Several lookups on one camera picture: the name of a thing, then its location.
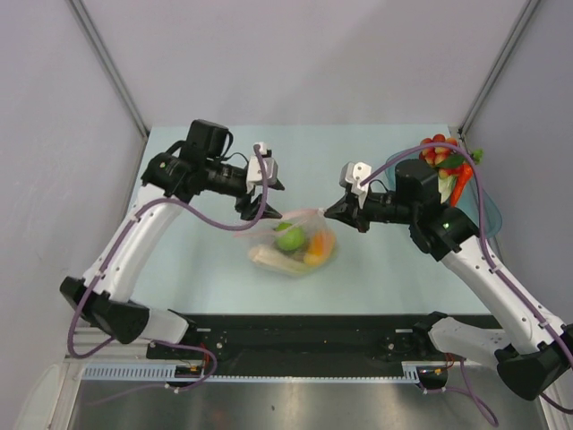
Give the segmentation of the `yellow toy mango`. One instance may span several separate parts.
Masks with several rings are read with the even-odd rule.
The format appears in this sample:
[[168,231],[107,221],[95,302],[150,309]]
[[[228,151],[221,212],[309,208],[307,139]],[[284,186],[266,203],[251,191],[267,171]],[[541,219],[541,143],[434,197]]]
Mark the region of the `yellow toy mango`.
[[321,230],[314,234],[304,254],[304,263],[319,267],[330,257],[336,244],[336,236],[331,230]]

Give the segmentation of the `green round fruit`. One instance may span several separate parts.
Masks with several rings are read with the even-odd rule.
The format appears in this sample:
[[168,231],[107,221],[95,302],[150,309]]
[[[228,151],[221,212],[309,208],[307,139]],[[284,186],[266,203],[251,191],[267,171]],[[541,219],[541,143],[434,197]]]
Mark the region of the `green round fruit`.
[[290,223],[280,223],[276,232],[284,232],[275,238],[275,246],[283,252],[291,253],[302,248],[306,243],[306,234],[301,227],[293,227]]

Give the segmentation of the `clear zip top bag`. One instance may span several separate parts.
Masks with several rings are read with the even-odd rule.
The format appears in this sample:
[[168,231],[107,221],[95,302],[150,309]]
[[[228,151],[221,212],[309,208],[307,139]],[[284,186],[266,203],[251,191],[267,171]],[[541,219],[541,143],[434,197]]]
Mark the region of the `clear zip top bag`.
[[295,277],[317,271],[335,258],[338,240],[325,210],[301,209],[280,219],[263,219],[235,237],[247,243],[256,265]]

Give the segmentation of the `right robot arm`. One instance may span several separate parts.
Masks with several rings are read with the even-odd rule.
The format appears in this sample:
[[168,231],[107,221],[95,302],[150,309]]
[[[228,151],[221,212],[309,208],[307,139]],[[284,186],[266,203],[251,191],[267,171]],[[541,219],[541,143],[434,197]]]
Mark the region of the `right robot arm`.
[[406,225],[418,249],[463,280],[500,325],[499,331],[486,330],[434,312],[415,327],[415,353],[423,359],[441,352],[468,358],[495,370],[518,397],[542,395],[572,367],[571,326],[508,273],[462,210],[442,202],[438,175],[425,162],[398,162],[396,188],[386,193],[375,193],[364,182],[371,172],[363,162],[342,167],[345,194],[326,210],[326,218],[361,233],[373,222]]

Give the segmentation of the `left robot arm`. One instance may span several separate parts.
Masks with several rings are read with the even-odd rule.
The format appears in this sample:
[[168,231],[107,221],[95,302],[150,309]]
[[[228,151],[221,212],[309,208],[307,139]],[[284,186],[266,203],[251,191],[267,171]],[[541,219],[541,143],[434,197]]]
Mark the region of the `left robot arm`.
[[[137,304],[132,295],[159,239],[183,211],[233,232],[252,228],[261,219],[279,218],[268,203],[269,190],[283,187],[271,149],[256,142],[246,165],[233,166],[228,162],[233,141],[227,127],[197,119],[185,139],[149,161],[133,206],[104,251],[80,278],[66,277],[60,286],[74,310],[69,343],[83,320],[122,344],[137,339],[165,342],[180,358],[196,351],[198,337],[189,331],[192,324],[186,317]],[[234,198],[242,224],[223,224],[194,209],[192,198],[203,192]]]

